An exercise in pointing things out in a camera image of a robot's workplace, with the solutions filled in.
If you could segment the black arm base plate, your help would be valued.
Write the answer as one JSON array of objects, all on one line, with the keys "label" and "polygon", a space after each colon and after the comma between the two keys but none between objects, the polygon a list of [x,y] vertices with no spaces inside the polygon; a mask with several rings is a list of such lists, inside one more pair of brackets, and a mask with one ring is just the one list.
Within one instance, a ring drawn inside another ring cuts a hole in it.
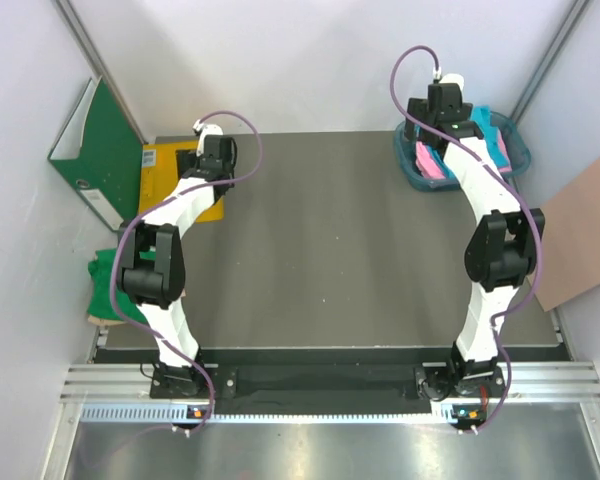
[{"label": "black arm base plate", "polygon": [[150,396],[155,399],[205,397],[214,388],[220,409],[381,406],[454,396],[471,396],[482,389],[501,392],[502,370],[465,374],[458,366],[413,364],[221,364],[196,367],[154,365]]}]

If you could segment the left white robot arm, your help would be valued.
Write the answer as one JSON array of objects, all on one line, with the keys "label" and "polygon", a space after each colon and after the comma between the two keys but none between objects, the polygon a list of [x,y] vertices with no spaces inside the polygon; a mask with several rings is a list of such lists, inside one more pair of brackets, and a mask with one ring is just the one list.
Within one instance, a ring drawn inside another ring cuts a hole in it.
[{"label": "left white robot arm", "polygon": [[116,269],[118,289],[137,306],[149,328],[160,334],[152,398],[194,398],[206,392],[205,370],[164,343],[189,360],[200,359],[181,300],[186,282],[181,238],[232,187],[227,181],[234,174],[237,145],[215,124],[197,123],[194,131],[197,147],[176,152],[175,189],[130,229]]}]

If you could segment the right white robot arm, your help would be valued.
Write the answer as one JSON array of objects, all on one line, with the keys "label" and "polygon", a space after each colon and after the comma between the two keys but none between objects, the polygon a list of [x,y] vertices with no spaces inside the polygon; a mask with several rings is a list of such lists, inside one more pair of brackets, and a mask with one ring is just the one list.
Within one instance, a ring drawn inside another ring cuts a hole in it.
[{"label": "right white robot arm", "polygon": [[447,173],[459,185],[475,218],[464,253],[471,281],[464,326],[445,370],[429,374],[436,398],[467,396],[500,380],[498,342],[507,311],[538,264],[544,228],[538,209],[523,207],[492,155],[501,149],[497,129],[463,99],[459,75],[437,73],[424,98],[407,105],[404,140],[427,178]]}]

